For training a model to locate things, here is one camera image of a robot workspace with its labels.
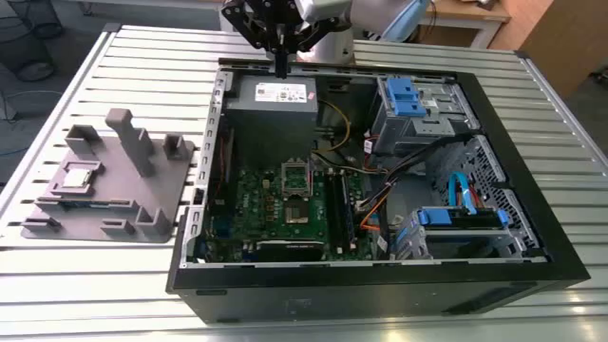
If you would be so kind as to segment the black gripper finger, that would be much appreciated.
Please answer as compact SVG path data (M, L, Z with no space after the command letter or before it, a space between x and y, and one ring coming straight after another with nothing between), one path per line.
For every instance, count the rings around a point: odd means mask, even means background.
M275 75L280 78L280 38L275 33L243 35L243 33L245 33L245 25L243 22L245 15L241 14L241 8L241 1L224 1L220 13L244 39L249 42L249 45L255 49L263 49L272 55L275 61Z
M280 78L287 77L289 72L289 55L300 52L309 52L312 47L332 32L337 31L339 19L332 17L308 25L297 31L299 24L289 22L283 25L280 34Z

